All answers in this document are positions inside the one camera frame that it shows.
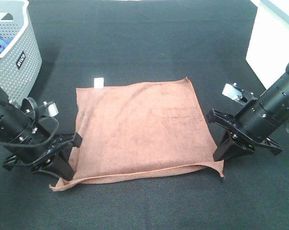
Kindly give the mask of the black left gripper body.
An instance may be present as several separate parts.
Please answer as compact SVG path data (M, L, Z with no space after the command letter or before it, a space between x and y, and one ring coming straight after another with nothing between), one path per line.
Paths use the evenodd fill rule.
M2 165L6 170L10 171L14 167L31 169L56 154L60 154L68 161L72 146L60 144L60 134L56 134L55 129L49 134L41 125L38 127L38 131L29 134L25 139L20 139L19 143L14 141L3 143L3 146L12 153Z

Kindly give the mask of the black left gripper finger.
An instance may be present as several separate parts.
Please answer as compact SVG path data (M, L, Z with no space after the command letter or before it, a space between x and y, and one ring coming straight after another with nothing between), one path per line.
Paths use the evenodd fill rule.
M59 143L62 145L68 144L71 145L72 147L79 148L82 143L82 137L78 132L74 132L71 134L61 134Z
M66 181L71 181L75 172L72 167L60 154L56 154L41 164L31 168L32 174L45 175L54 177L57 179L64 179Z

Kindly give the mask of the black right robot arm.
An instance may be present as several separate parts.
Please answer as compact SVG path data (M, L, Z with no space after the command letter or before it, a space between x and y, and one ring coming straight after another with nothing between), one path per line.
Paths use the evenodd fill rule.
M258 98L236 83L225 84L222 94L243 107L235 115L215 109L206 115L208 123L216 123L226 130L213 153L214 161L253 154L256 146L274 155L283 151L270 135L289 122L289 63L285 73Z

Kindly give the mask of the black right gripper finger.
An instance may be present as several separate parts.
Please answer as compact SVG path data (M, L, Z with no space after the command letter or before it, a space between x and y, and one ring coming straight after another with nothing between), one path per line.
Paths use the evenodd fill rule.
M253 145L240 138L233 132L226 131L216 151L213 153L214 161L229 160L244 155L253 154Z
M220 123L221 119L220 119L220 112L215 110L215 109L211 109L208 113L207 113L207 122L208 123Z

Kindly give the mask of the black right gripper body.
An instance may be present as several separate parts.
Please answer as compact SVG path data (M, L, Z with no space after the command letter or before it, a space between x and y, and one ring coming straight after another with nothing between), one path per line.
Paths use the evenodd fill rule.
M270 139L269 137L264 138L263 140L255 140L255 138L251 137L249 134L247 134L245 131L243 131L236 119L226 113L220 112L220 123L218 125L222 126L223 128L226 129L226 131L230 131L238 135L240 138L244 139L248 143L254 146L262 147L265 149L270 150L275 156L279 155L282 151L283 148L274 140Z

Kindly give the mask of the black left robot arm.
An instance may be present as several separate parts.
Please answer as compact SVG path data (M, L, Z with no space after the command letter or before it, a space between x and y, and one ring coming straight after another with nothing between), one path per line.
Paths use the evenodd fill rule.
M0 146L12 153L3 168L29 168L33 174L73 179L68 159L71 149L81 146L82 137L77 132L57 134L57 113L55 102L38 106L31 97L18 106L0 87Z

